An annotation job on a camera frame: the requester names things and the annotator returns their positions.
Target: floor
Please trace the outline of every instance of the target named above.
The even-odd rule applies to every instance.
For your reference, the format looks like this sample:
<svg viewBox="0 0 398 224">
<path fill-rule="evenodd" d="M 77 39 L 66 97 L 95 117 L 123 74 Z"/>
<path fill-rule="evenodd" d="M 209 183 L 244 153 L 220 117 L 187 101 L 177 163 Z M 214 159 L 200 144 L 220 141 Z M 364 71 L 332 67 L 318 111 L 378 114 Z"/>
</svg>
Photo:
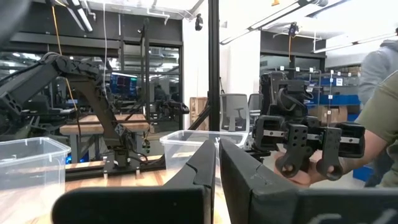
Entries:
<svg viewBox="0 0 398 224">
<path fill-rule="evenodd" d="M 149 153 L 147 153 L 148 156 L 162 155 L 164 153 L 164 147 L 159 142 L 159 138 L 162 136 L 165 136 L 169 133 L 171 133 L 171 132 L 168 131 L 168 132 L 161 132 L 161 133 L 149 135 L 150 136 L 149 139 L 152 139 L 152 140 L 150 140 L 150 151 L 149 151 Z M 101 139 L 101 141 L 102 141 L 102 143 L 100 143 L 101 152 L 104 152 L 104 151 L 106 151 L 106 146 L 102 139 Z M 269 169 L 273 170 L 274 162 L 275 162 L 274 156 L 272 156 L 272 155 L 270 157 L 264 158 L 264 165 L 267 166 Z M 311 188 L 319 188 L 319 189 L 324 189 L 324 188 L 361 189 L 363 187 L 364 187 L 364 182 L 362 180 L 354 179 L 352 172 L 344 175 L 340 180 L 337 180 L 337 181 L 324 180 L 319 183 L 313 184 L 311 186 Z"/>
</svg>

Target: cardboard box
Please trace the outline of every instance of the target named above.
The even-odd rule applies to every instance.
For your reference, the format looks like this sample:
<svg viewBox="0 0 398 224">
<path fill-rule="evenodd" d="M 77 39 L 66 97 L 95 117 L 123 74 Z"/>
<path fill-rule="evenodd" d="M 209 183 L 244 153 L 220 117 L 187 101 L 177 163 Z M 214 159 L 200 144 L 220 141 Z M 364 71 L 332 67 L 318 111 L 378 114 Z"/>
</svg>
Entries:
<svg viewBox="0 0 398 224">
<path fill-rule="evenodd" d="M 310 116 L 316 116 L 322 124 L 329 123 L 340 123 L 345 122 L 348 119 L 347 106 L 337 106 L 330 108 L 330 114 L 328 114 L 327 106 L 319 106 L 314 109 L 310 109 L 308 114 Z"/>
</svg>

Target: human hand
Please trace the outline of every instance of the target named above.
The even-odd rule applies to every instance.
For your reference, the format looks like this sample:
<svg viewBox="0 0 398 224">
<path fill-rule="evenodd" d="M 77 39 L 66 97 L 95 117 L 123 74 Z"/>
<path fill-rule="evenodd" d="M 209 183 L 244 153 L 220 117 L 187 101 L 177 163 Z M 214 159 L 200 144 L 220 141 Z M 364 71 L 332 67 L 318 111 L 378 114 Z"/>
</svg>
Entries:
<svg viewBox="0 0 398 224">
<path fill-rule="evenodd" d="M 282 157 L 284 155 L 283 152 L 277 152 L 274 156 L 275 160 Z M 304 172 L 300 170 L 294 177 L 287 178 L 293 184 L 299 187 L 310 187 L 312 184 L 324 180 L 325 178 L 317 171 L 317 162 L 322 158 L 322 152 L 316 151 L 312 157 L 310 158 L 310 165 L 308 167 L 308 171 Z M 284 177 L 274 166 L 274 172 Z M 333 168 L 331 167 L 328 172 L 333 172 Z"/>
</svg>

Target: wooden crate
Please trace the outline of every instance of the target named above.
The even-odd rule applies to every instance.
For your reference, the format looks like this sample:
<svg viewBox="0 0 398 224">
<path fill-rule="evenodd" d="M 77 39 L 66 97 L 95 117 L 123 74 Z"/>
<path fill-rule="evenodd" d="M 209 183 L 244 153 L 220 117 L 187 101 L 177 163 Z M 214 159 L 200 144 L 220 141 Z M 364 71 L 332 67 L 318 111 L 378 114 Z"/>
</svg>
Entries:
<svg viewBox="0 0 398 224">
<path fill-rule="evenodd" d="M 199 114 L 205 109 L 207 102 L 207 97 L 191 97 L 190 98 L 190 121 L 191 125 L 198 119 Z M 209 130 L 209 117 L 202 122 L 202 124 L 197 128 L 199 131 Z"/>
</svg>

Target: white label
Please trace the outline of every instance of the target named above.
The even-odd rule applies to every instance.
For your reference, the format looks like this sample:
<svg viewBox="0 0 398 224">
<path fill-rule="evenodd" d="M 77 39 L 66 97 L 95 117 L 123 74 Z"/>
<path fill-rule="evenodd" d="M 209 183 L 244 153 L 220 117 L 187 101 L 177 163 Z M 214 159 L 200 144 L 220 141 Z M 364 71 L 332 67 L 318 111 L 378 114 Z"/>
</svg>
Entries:
<svg viewBox="0 0 398 224">
<path fill-rule="evenodd" d="M 336 79 L 336 86 L 343 86 L 343 79 L 342 78 L 337 78 Z"/>
</svg>

